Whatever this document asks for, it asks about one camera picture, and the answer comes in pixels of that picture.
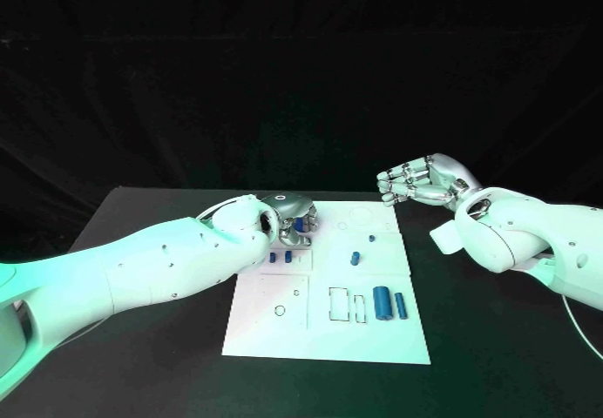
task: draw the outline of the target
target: white robotic arm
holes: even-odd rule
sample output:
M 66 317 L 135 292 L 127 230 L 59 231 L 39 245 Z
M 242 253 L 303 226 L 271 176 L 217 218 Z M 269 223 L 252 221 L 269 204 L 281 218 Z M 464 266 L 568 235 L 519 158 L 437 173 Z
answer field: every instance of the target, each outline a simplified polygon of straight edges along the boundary
M 310 246 L 297 235 L 316 230 L 311 199 L 254 195 L 213 206 L 196 219 L 151 226 L 112 243 L 47 260 L 0 264 L 0 400 L 65 339 L 102 318 L 176 300 L 254 268 L 278 238 Z M 24 335 L 14 311 L 31 321 Z
M 492 272 L 522 271 L 552 291 L 603 309 L 601 210 L 481 188 L 442 154 L 396 166 L 376 179 L 386 206 L 414 199 L 453 210 L 454 219 L 431 231 L 442 253 L 464 248 Z M 543 253 L 548 248 L 552 254 Z

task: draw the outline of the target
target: blue battery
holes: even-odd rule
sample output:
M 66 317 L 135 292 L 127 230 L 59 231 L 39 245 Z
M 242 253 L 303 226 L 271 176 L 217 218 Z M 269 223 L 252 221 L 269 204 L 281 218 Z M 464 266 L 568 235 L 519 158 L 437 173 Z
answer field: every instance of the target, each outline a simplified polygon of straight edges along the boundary
M 389 300 L 389 289 L 385 286 L 373 288 L 375 318 L 389 320 L 393 317 L 392 302 Z
M 402 294 L 401 293 L 393 293 L 393 297 L 395 297 L 395 305 L 398 306 L 399 319 L 406 320 L 408 319 L 408 313 L 405 312 Z
M 357 266 L 357 262 L 360 261 L 360 253 L 357 251 L 352 252 L 352 266 Z
M 295 222 L 292 223 L 292 229 L 301 233 L 304 231 L 304 220 L 303 218 L 295 218 Z

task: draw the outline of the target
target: blue cylinder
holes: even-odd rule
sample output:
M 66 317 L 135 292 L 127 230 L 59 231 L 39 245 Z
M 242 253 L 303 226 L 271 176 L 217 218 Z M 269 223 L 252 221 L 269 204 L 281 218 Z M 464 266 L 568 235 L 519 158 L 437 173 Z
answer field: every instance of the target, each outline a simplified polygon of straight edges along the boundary
M 399 319 L 406 320 L 408 319 L 408 313 L 405 312 L 405 305 L 404 305 L 404 298 L 401 293 L 393 294 L 395 297 L 395 305 L 398 306 L 398 314 Z
M 301 233 L 304 231 L 304 220 L 303 218 L 295 218 L 295 221 L 292 222 L 292 229 Z
M 360 261 L 360 253 L 357 251 L 352 252 L 352 266 L 357 266 L 357 263 Z
M 375 318 L 389 320 L 393 317 L 392 302 L 389 300 L 389 289 L 385 286 L 373 288 Z

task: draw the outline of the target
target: black table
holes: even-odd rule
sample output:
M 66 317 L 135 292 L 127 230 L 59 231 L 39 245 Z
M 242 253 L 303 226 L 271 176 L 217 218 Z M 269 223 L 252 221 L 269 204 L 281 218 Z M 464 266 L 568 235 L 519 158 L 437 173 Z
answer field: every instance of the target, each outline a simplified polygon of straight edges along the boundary
M 241 194 L 118 188 L 72 251 L 196 216 Z M 428 232 L 451 217 L 444 209 L 406 202 L 395 211 L 431 366 L 222 356 L 232 278 L 183 300 L 114 315 L 50 353 L 0 403 L 0 416 L 603 416 L 603 367 L 558 295 L 525 274 L 486 272 L 464 252 L 440 254 Z

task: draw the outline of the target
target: black curtain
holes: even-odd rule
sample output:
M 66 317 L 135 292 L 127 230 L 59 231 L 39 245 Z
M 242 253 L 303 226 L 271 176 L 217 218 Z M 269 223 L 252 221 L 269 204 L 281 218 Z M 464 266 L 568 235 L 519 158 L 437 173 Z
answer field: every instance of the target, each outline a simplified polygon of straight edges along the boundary
M 486 185 L 601 205 L 591 15 L 525 2 L 3 6 L 4 236 L 76 234 L 119 185 L 372 191 L 434 152 Z

